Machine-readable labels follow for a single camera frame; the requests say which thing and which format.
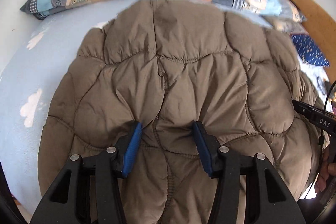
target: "white cloud pattern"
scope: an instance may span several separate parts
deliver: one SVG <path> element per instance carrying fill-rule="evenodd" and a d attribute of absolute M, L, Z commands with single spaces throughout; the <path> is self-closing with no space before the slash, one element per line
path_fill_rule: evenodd
<path fill-rule="evenodd" d="M 36 44 L 42 39 L 43 37 L 43 32 L 40 32 L 38 35 L 34 36 L 32 39 L 29 40 L 27 49 L 31 50 L 36 46 Z"/>
<path fill-rule="evenodd" d="M 26 117 L 24 122 L 25 127 L 33 126 L 36 107 L 41 98 L 41 95 L 42 89 L 38 89 L 36 93 L 33 93 L 28 97 L 28 102 L 21 107 L 20 115 L 21 117 Z"/>

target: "puffer jacket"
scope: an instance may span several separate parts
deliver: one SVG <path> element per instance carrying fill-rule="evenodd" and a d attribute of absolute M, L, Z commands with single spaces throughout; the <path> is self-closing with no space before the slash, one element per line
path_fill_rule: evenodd
<path fill-rule="evenodd" d="M 91 29 L 52 99 L 38 155 L 44 194 L 71 154 L 96 155 L 142 123 L 120 193 L 129 224 L 207 223 L 217 181 L 191 136 L 264 153 L 298 199 L 319 160 L 318 131 L 292 99 L 321 107 L 288 36 L 211 5 L 141 0 Z M 243 223 L 241 177 L 237 223 Z"/>

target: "human hand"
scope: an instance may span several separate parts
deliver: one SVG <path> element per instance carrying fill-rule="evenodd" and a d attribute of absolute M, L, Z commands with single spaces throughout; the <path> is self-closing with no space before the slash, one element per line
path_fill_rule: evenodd
<path fill-rule="evenodd" d="M 336 163 L 329 164 L 329 146 L 323 152 L 323 162 L 321 165 L 320 173 L 317 177 L 317 181 L 315 183 L 315 193 L 319 193 L 325 190 L 327 186 L 327 179 L 330 175 L 336 176 Z"/>

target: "screw head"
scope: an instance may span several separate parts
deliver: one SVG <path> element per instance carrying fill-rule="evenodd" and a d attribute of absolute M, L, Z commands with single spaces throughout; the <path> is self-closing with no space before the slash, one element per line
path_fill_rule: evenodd
<path fill-rule="evenodd" d="M 107 153 L 114 153 L 117 149 L 114 146 L 110 146 L 106 149 Z"/>
<path fill-rule="evenodd" d="M 224 146 L 222 145 L 219 150 L 222 152 L 222 153 L 228 153 L 229 152 L 229 148 L 227 146 Z"/>
<path fill-rule="evenodd" d="M 72 160 L 72 161 L 76 161 L 76 160 L 78 160 L 79 159 L 79 155 L 78 154 L 73 154 L 73 155 L 71 155 L 71 157 L 70 157 L 70 160 Z"/>
<path fill-rule="evenodd" d="M 257 158 L 260 159 L 260 160 L 264 160 L 264 159 L 266 159 L 266 156 L 263 153 L 258 153 Z"/>

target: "patchwork pillow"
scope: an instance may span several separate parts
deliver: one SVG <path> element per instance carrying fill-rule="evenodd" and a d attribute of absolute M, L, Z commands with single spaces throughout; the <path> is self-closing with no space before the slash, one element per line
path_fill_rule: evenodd
<path fill-rule="evenodd" d="M 291 38 L 296 47 L 296 51 L 304 63 L 315 66 L 329 67 L 329 61 L 326 59 L 320 48 L 307 33 L 291 34 Z"/>

